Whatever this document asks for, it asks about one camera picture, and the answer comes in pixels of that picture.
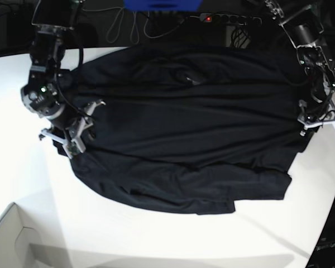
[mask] metal bracket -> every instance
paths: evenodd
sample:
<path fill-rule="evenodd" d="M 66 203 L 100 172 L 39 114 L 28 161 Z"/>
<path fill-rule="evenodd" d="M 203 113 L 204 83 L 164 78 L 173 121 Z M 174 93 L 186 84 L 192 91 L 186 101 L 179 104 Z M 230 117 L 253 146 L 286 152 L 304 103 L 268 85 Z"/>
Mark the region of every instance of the metal bracket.
<path fill-rule="evenodd" d="M 301 114 L 298 117 L 298 121 L 304 125 L 304 130 L 300 132 L 301 136 L 305 136 L 307 131 L 311 128 L 321 127 L 325 125 L 332 125 L 335 129 L 335 116 L 332 119 L 318 118 L 316 121 L 312 122 L 310 121 L 311 118 L 305 114 L 306 103 L 303 100 L 299 101 L 299 107 L 301 108 Z M 335 104 L 333 101 L 330 101 L 330 104 L 329 104 L 328 112 L 330 111 L 335 111 Z"/>
<path fill-rule="evenodd" d="M 277 17 L 284 18 L 284 12 L 283 9 L 281 9 L 280 5 L 277 3 L 277 1 L 274 0 L 265 0 L 264 1 L 269 8 L 270 12 L 275 16 L 273 19 L 276 19 Z"/>
<path fill-rule="evenodd" d="M 91 102 L 87 105 L 84 111 L 88 116 L 91 116 L 95 109 L 100 105 L 106 105 L 106 103 L 102 100 Z M 48 129 L 41 131 L 40 139 L 49 137 L 52 140 L 62 144 L 62 147 L 65 150 L 67 156 L 69 159 L 72 159 L 74 156 L 86 151 L 87 148 L 82 140 L 82 134 L 85 130 L 91 128 L 93 125 L 93 121 L 90 117 L 82 117 L 68 129 L 71 141 L 68 141 L 66 138 L 57 137 L 56 135 L 52 134 L 51 130 Z"/>

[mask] black jacket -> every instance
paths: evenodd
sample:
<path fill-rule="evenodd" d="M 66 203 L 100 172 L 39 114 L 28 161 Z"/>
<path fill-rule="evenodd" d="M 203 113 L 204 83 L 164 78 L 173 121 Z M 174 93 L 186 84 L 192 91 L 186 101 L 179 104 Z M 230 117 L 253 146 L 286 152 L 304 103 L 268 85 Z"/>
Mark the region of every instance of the black jacket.
<path fill-rule="evenodd" d="M 295 55 L 168 44 L 103 56 L 71 87 L 78 106 L 107 103 L 73 171 L 104 197 L 163 212 L 283 199 L 309 141 L 297 117 L 310 88 L 290 85 L 305 79 Z"/>

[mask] blue object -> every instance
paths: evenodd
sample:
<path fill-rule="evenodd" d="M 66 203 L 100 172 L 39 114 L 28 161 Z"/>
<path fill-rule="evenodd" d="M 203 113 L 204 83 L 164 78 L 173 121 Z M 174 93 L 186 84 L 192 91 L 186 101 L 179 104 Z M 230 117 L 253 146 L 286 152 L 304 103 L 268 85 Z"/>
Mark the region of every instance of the blue object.
<path fill-rule="evenodd" d="M 197 11 L 202 0 L 125 0 L 131 11 Z"/>

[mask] jacket sleeve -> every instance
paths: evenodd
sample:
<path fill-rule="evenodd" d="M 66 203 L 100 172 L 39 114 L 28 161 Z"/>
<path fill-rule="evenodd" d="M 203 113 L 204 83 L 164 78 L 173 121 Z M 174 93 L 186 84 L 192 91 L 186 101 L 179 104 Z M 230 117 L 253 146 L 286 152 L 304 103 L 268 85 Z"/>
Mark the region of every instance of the jacket sleeve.
<path fill-rule="evenodd" d="M 283 199 L 291 182 L 289 175 L 280 171 L 255 171 L 230 164 L 192 169 L 98 150 L 87 153 L 85 157 L 128 192 L 138 191 L 148 195 L 173 195 L 212 202 Z"/>
<path fill-rule="evenodd" d="M 169 85 L 287 83 L 305 80 L 296 57 L 193 44 L 137 45 L 85 63 L 82 83 Z"/>
<path fill-rule="evenodd" d="M 235 211 L 235 204 L 232 200 L 211 202 L 203 199 L 177 197 L 174 193 L 147 192 L 139 190 L 139 187 L 129 189 L 123 185 L 124 182 L 119 182 L 124 174 L 117 174 L 113 177 L 106 167 L 102 167 L 101 162 L 98 163 L 94 157 L 87 157 L 85 154 L 71 160 L 71 165 L 76 177 L 91 190 L 105 198 L 132 207 L 159 212 L 199 215 L 225 214 Z"/>

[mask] power strip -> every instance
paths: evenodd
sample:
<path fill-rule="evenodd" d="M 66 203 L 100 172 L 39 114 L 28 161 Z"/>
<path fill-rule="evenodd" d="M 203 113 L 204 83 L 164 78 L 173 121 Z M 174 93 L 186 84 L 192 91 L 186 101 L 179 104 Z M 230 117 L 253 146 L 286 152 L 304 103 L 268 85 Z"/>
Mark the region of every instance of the power strip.
<path fill-rule="evenodd" d="M 258 17 L 246 17 L 229 14 L 201 13 L 200 21 L 204 23 L 220 23 L 224 25 L 250 25 L 261 26 L 263 21 Z"/>

